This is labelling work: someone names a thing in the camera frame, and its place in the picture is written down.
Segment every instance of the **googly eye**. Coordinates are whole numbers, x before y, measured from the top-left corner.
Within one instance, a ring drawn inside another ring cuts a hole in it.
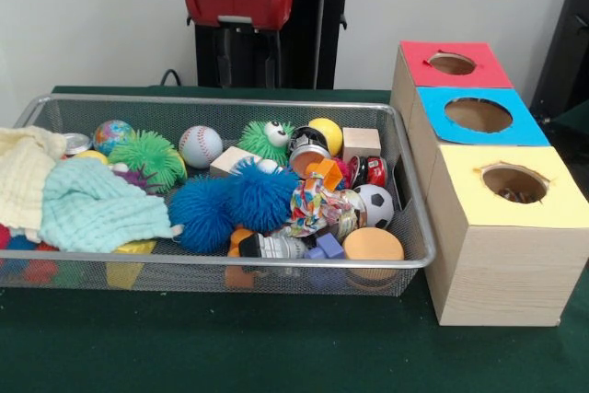
[[[264,133],[272,146],[284,147],[288,144],[288,134],[277,121],[267,122],[266,126],[264,126]]]

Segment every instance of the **purple block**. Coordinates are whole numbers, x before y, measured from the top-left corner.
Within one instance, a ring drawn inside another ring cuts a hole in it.
[[[326,258],[330,260],[343,260],[345,258],[343,248],[333,234],[326,234],[317,238],[317,249],[322,249]]]
[[[322,248],[314,248],[305,252],[305,258],[308,260],[324,260],[327,257]]]

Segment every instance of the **white wall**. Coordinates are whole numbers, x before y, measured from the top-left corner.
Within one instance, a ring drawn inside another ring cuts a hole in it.
[[[336,87],[390,88],[399,40],[486,40],[530,100],[562,0],[348,0]],[[195,82],[183,0],[0,0],[0,124],[54,85]]]

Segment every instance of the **cable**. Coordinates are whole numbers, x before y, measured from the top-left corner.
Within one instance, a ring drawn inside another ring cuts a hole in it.
[[[170,77],[170,75],[173,75],[174,76],[174,79],[176,80],[176,86],[181,87],[182,86],[182,82],[180,81],[180,76],[178,75],[178,73],[174,69],[168,69],[164,73],[164,76],[162,77],[162,81],[159,82],[159,85],[161,87],[164,86],[166,84],[166,82],[167,82],[167,78]]]

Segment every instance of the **light blue knitted cloth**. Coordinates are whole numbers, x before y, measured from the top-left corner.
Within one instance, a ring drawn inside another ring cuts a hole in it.
[[[42,208],[39,237],[63,251],[109,253],[129,241],[173,237],[164,200],[94,158],[59,162],[45,182]]]

